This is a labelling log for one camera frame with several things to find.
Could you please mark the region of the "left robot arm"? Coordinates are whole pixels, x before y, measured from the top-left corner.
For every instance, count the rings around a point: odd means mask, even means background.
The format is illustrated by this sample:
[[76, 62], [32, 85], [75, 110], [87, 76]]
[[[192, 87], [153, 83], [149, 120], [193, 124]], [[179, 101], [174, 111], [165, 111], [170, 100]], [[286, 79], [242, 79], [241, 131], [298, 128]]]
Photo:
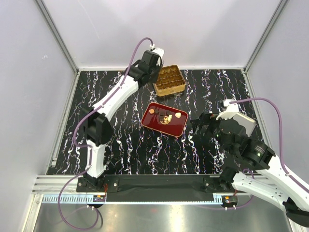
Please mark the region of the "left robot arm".
[[87, 148], [87, 165], [81, 176], [93, 191], [100, 191], [104, 187], [105, 147], [113, 135], [111, 118], [132, 94], [146, 84], [157, 81], [163, 67], [164, 53], [161, 48], [145, 51], [141, 59], [126, 69], [109, 93], [92, 107], [84, 109], [86, 115], [76, 127], [73, 141], [76, 147]]

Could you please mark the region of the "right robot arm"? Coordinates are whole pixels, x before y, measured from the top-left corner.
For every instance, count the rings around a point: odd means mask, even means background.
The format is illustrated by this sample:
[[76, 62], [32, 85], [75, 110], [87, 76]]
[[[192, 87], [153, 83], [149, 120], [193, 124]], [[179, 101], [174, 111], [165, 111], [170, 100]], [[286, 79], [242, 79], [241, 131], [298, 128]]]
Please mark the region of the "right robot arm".
[[249, 193], [278, 207], [293, 222], [309, 226], [309, 194], [285, 173], [279, 156], [268, 145], [251, 137], [256, 126], [252, 118], [242, 113], [231, 118], [202, 113], [190, 123], [195, 134], [215, 139], [228, 156], [274, 183], [272, 187], [227, 164], [210, 188]]

